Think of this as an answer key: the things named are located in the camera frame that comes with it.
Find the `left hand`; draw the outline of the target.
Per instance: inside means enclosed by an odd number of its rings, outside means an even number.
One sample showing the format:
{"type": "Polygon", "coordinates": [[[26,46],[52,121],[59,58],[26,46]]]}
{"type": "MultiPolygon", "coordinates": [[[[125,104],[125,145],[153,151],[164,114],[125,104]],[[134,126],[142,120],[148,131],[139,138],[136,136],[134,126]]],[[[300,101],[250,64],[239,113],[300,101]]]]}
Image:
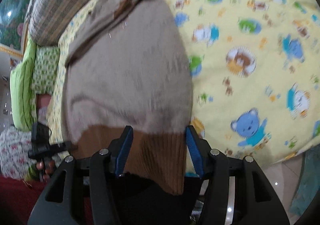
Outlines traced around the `left hand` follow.
{"type": "Polygon", "coordinates": [[[53,160],[47,163],[38,162],[36,163],[36,169],[38,170],[40,181],[48,182],[56,170],[56,164],[53,160]]]}

